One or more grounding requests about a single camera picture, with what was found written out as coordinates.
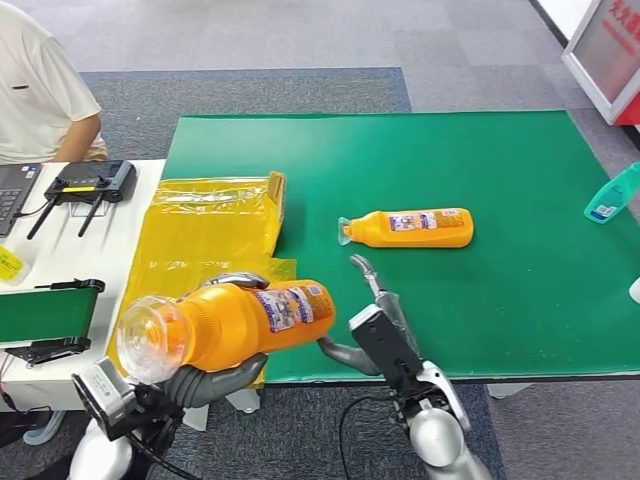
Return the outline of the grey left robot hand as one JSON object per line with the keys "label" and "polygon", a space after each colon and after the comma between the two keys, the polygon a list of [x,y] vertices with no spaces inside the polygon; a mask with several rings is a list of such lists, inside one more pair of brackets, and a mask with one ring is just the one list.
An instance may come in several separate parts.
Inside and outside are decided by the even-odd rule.
{"label": "grey left robot hand", "polygon": [[[254,273],[232,272],[208,279],[201,284],[200,288],[221,284],[264,290],[269,282]],[[209,373],[185,365],[180,367],[170,379],[162,382],[160,388],[177,406],[200,408],[251,385],[267,360],[266,354],[257,353],[235,367]]]}

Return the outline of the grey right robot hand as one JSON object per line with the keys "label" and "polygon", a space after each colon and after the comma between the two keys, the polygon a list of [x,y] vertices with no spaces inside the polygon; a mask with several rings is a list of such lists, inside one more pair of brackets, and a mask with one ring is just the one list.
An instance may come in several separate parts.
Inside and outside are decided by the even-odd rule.
{"label": "grey right robot hand", "polygon": [[354,254],[349,261],[358,267],[371,290],[374,302],[347,322],[356,347],[322,337],[318,345],[326,356],[368,376],[383,376],[398,386],[405,377],[422,370],[422,360],[414,335],[400,305],[399,297],[382,285],[366,258]]}

